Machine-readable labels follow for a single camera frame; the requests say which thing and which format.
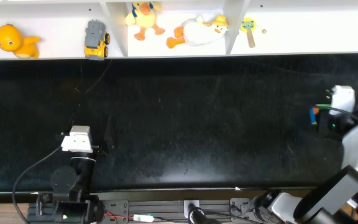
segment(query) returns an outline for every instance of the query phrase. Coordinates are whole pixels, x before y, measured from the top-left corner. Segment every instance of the white shelf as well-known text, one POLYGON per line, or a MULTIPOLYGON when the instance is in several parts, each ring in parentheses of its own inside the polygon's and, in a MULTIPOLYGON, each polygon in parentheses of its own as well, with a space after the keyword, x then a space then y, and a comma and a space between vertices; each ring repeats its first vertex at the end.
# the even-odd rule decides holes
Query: white shelf
MULTIPOLYGON (((84 58, 85 28, 92 19, 105 23, 111 35, 109 58, 358 52, 358 1, 354 0, 162 0, 157 24, 166 31, 155 35, 148 29, 145 41, 134 38, 137 26, 125 25, 130 0, 100 1, 0 0, 0 26, 14 24, 25 35, 41 37, 39 59, 84 58), (201 47, 167 47, 174 28, 186 20, 203 16, 211 21, 217 14, 224 14, 230 25, 224 38, 201 47), (267 30, 266 34, 258 28, 254 31, 253 49, 246 34, 238 35, 244 16, 267 30)), ((0 60, 5 59, 17 58, 0 49, 0 60)))

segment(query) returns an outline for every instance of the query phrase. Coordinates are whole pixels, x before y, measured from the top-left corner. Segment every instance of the wooden handle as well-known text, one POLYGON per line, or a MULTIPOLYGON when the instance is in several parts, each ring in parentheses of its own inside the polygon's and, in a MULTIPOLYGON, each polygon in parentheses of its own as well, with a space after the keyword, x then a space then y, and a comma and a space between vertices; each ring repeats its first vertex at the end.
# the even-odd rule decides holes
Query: wooden handle
POLYGON ((248 30, 247 31, 247 37, 248 37, 248 44, 250 48, 254 48, 255 47, 255 41, 254 41, 254 35, 252 35, 252 31, 248 30))

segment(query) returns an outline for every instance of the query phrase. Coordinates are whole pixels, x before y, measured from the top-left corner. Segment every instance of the yellow and gray toy truck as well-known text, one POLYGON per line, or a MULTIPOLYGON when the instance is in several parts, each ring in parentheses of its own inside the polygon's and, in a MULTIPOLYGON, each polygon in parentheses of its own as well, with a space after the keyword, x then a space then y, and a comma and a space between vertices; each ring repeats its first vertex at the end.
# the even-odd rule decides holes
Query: yellow and gray toy truck
POLYGON ((99 21, 89 21, 85 29, 85 58, 90 60, 104 60, 109 55, 107 45, 110 44, 110 35, 106 26, 99 21))

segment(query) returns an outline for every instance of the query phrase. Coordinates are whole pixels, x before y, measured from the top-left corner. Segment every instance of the black wheel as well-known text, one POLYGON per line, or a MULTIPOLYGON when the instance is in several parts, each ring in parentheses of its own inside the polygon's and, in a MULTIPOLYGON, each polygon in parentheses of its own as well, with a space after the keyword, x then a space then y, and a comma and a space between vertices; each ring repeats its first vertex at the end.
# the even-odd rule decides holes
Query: black wheel
POLYGON ((106 35, 104 35, 104 43, 110 44, 110 34, 106 33, 106 35))
POLYGON ((109 49, 107 47, 104 48, 104 57, 109 56, 109 49))

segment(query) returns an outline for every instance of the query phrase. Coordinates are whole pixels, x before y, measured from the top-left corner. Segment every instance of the black table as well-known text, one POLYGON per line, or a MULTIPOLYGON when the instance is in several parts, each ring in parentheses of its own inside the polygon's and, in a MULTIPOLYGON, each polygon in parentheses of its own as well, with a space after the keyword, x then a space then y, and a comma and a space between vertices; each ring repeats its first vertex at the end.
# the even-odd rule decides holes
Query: black table
MULTIPOLYGON (((52 152, 78 113, 94 139, 112 117, 117 147, 99 157, 93 192, 306 187, 340 170, 342 146, 310 124, 308 105, 350 85, 358 54, 0 62, 0 192, 52 152)), ((58 153, 18 191, 49 190, 58 153)))

